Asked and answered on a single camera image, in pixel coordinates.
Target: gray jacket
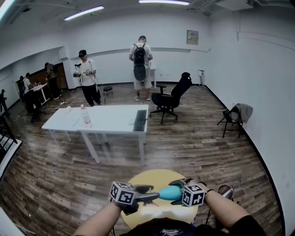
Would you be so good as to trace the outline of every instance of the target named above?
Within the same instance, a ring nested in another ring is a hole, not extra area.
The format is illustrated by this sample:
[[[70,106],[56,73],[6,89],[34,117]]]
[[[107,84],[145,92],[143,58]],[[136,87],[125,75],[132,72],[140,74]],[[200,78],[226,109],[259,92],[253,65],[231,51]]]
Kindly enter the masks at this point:
[[[233,112],[230,113],[232,122],[247,123],[253,113],[253,107],[243,103],[236,104],[232,110]]]

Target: fluorescent light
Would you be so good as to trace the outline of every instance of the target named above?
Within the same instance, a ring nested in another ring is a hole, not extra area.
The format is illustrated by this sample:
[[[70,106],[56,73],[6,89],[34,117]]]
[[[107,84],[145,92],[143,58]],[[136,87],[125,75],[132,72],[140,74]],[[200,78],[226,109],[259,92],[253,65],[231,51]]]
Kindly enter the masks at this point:
[[[139,0],[140,3],[170,3],[170,4],[178,4],[178,5],[188,5],[189,2],[186,1],[178,1],[178,0]]]
[[[66,21],[68,21],[68,20],[72,20],[72,19],[74,19],[74,18],[80,17],[80,16],[82,16],[82,15],[85,15],[85,14],[88,14],[88,13],[91,13],[91,12],[95,12],[95,11],[98,11],[98,10],[101,10],[101,9],[104,9],[104,6],[96,6],[96,7],[94,7],[94,8],[90,8],[90,9],[88,9],[88,10],[85,10],[85,11],[79,12],[79,13],[77,13],[77,14],[75,14],[75,15],[72,15],[72,16],[70,16],[70,17],[67,17],[67,18],[65,18],[65,20],[66,20]]]
[[[3,2],[2,6],[0,7],[0,20],[14,1],[15,0],[6,0],[5,2]]]

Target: wooden floor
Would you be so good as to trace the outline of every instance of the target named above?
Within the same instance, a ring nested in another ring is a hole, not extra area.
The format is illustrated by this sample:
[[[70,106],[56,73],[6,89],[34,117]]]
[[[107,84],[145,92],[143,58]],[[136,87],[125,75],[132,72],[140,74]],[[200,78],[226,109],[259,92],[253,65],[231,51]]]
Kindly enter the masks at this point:
[[[107,105],[135,104],[133,85],[113,86]],[[170,93],[174,85],[167,85]],[[81,89],[65,91],[59,100],[49,101],[44,110],[57,108],[61,101],[77,96],[72,107],[86,104]],[[152,101],[142,103],[153,105]],[[204,110],[223,107],[208,92],[191,87],[181,99],[181,106]],[[0,183],[0,206],[8,216],[38,236],[67,236],[88,217],[106,205],[112,181],[127,182],[134,175],[150,169],[168,169],[186,177],[208,183],[217,189],[229,184],[235,190],[235,201],[248,210],[261,224],[267,235],[281,235],[280,213],[266,173],[244,135],[227,132],[224,124],[216,125],[222,112],[203,112],[191,108],[175,109],[178,121],[166,115],[148,120],[146,166],[140,166],[138,141],[132,136],[109,135],[111,157],[104,146],[93,144],[101,164],[89,157],[89,151],[79,134],[56,133],[62,148],[42,125],[55,111],[47,111],[40,122],[30,123],[22,103],[11,109],[9,125],[23,145]],[[197,224],[206,220],[208,208],[199,207]],[[129,230],[120,218],[115,226],[117,235]]]

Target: teal object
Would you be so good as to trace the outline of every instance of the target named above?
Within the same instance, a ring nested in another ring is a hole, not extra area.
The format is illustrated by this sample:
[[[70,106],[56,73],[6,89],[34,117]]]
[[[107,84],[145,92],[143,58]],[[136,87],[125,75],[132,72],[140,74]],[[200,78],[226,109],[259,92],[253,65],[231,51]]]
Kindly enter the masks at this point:
[[[160,199],[168,200],[168,201],[177,201],[181,199],[181,190],[180,186],[172,185],[167,188],[162,189],[159,191]]]

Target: black keyboard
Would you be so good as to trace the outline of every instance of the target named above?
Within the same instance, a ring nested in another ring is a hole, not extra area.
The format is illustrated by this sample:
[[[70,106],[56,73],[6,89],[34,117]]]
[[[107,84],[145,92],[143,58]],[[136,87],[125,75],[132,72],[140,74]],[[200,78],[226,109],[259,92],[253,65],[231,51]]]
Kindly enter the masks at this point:
[[[147,121],[147,110],[138,110],[134,122],[133,131],[144,131]]]

